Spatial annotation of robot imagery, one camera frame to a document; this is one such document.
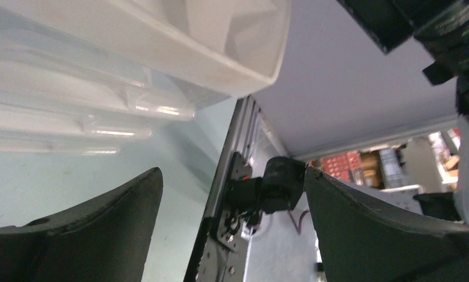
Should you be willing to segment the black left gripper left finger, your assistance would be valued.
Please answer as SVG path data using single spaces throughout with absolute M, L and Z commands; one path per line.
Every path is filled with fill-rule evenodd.
M 155 167 L 69 209 L 0 227 L 0 281 L 141 281 L 162 192 Z

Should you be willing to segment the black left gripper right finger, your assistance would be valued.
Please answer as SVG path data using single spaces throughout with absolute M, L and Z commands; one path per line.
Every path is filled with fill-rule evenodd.
M 308 167 L 328 281 L 469 281 L 469 225 L 404 210 Z

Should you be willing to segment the white plastic drawer organizer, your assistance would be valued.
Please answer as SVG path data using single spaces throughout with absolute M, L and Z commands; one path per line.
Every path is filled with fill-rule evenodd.
M 0 152 L 112 155 L 275 83 L 290 1 L 0 1 Z

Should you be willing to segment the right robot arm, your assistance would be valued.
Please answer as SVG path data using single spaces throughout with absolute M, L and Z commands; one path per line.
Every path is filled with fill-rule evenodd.
M 340 1 L 369 38 L 388 54 L 414 38 L 434 59 L 423 69 L 441 85 L 456 78 L 455 104 L 469 122 L 469 1 Z

